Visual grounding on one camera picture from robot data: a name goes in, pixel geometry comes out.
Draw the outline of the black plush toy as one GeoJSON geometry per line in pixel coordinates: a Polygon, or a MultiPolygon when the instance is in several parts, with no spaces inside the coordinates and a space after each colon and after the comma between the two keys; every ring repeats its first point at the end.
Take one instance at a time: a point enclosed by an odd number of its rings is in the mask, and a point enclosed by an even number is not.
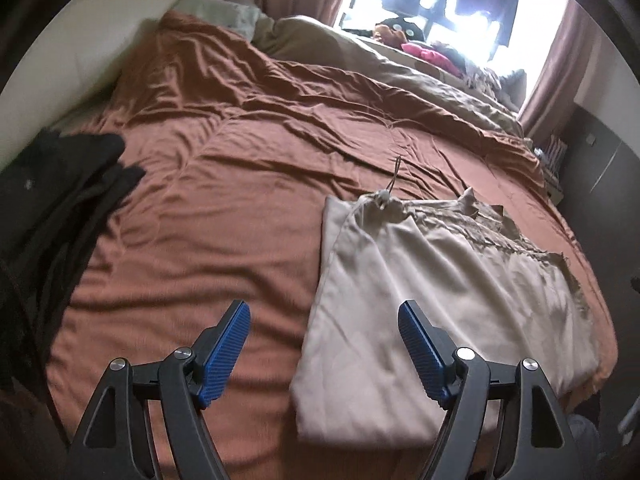
{"type": "Polygon", "coordinates": [[[380,22],[380,25],[387,26],[393,32],[402,32],[408,41],[423,41],[425,39],[423,29],[419,25],[401,16],[386,18],[380,22]]]}

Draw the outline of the grey green pillow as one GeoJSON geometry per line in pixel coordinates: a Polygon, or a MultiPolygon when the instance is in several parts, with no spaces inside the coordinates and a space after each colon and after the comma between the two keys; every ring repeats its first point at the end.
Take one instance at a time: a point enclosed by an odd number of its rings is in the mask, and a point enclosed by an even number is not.
{"type": "Polygon", "coordinates": [[[228,29],[247,41],[253,40],[258,18],[262,14],[257,6],[228,0],[177,0],[171,11],[228,29]]]}

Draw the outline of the rust brown bedspread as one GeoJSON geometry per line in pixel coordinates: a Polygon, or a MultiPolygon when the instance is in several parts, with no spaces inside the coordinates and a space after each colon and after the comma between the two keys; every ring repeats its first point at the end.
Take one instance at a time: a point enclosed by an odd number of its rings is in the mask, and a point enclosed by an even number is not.
{"type": "Polygon", "coordinates": [[[299,440],[290,383],[320,269],[329,196],[394,182],[403,198],[472,188],[565,258],[584,293],[585,365],[559,356],[567,406],[599,391],[618,351],[598,281],[548,200],[526,143],[480,128],[403,84],[337,64],[337,36],[303,18],[263,20],[254,41],[177,12],[132,52],[91,128],[118,131],[145,175],[107,223],[47,367],[66,429],[115,356],[161,358],[233,299],[252,330],[228,390],[206,412],[235,479],[408,479],[424,452],[299,440]]]}

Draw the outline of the black clothing pile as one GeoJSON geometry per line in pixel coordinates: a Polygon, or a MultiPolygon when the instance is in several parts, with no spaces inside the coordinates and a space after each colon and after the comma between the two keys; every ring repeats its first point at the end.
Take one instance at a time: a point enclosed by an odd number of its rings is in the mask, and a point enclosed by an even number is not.
{"type": "Polygon", "coordinates": [[[47,362],[108,217],[144,176],[116,133],[43,129],[1,171],[1,475],[61,477],[47,362]]]}

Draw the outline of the olive beige duvet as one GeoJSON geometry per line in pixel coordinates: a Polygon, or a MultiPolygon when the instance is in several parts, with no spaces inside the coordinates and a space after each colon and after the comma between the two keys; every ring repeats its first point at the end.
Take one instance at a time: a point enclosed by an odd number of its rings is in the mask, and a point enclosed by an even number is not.
{"type": "Polygon", "coordinates": [[[384,44],[322,24],[308,16],[258,18],[253,44],[272,58],[350,70],[409,91],[478,128],[522,138],[505,107],[440,68],[384,44]]]}

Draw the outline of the beige large garment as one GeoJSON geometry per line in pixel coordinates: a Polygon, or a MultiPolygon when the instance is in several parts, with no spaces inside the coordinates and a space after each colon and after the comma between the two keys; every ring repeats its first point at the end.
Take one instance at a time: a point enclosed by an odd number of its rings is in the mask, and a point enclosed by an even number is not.
{"type": "Polygon", "coordinates": [[[402,342],[400,305],[488,361],[536,360],[561,399],[600,390],[617,358],[582,248],[548,200],[512,183],[491,194],[402,197],[341,157],[323,184],[320,266],[291,382],[300,440],[332,448],[416,448],[444,413],[402,342]]]}

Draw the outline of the pink plush toy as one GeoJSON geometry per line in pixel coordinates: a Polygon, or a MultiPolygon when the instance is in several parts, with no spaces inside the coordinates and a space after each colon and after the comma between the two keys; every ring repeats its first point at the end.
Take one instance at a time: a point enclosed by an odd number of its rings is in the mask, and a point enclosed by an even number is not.
{"type": "Polygon", "coordinates": [[[457,66],[455,66],[454,63],[446,57],[446,55],[436,52],[435,50],[419,46],[414,42],[405,42],[400,46],[400,48],[408,55],[412,55],[415,58],[420,58],[421,61],[437,66],[441,70],[444,70],[445,72],[450,73],[455,77],[458,77],[460,79],[463,78],[462,71],[459,70],[457,66]]]}

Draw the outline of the cream padded headboard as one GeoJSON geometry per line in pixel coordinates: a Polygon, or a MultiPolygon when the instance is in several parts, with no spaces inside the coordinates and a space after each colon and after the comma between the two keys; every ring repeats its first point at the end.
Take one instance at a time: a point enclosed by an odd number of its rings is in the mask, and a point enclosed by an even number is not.
{"type": "Polygon", "coordinates": [[[112,84],[128,52],[177,0],[70,0],[1,92],[1,162],[112,84]]]}

